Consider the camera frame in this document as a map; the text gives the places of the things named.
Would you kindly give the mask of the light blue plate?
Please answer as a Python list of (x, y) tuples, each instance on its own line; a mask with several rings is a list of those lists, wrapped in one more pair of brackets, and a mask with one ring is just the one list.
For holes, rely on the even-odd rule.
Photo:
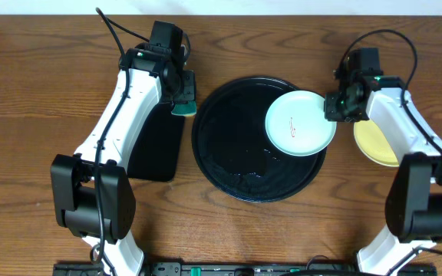
[(334, 138), (337, 123), (325, 119), (324, 97), (295, 90), (274, 100), (267, 110), (264, 127), (276, 149), (302, 157), (325, 149)]

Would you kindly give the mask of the green scouring sponge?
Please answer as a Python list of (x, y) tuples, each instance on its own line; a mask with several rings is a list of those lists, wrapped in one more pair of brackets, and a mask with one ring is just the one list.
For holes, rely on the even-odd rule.
[(171, 110), (171, 114), (178, 117), (192, 117), (196, 114), (196, 101), (187, 101), (186, 103), (176, 103)]

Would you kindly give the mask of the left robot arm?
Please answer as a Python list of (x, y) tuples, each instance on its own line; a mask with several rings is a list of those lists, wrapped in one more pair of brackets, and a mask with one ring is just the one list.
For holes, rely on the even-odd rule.
[(139, 46), (119, 63), (115, 91), (87, 139), (50, 168), (58, 225), (83, 239), (105, 275), (137, 275), (144, 254), (131, 227), (131, 179), (170, 181), (186, 116), (195, 111), (195, 77), (185, 47)]

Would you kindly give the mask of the yellow plate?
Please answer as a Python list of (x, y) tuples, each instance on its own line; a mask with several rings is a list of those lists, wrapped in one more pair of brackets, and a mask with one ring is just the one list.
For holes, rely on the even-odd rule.
[(375, 122), (362, 120), (354, 123), (353, 134), (358, 148), (370, 160), (382, 166), (399, 166), (397, 157)]

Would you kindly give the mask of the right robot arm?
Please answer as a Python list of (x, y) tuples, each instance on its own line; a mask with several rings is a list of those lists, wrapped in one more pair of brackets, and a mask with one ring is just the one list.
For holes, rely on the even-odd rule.
[(399, 162), (385, 203), (386, 225), (357, 253), (361, 273), (396, 275), (422, 251), (442, 243), (442, 140), (415, 107), (399, 77), (382, 71), (335, 72), (325, 96), (329, 121), (371, 120)]

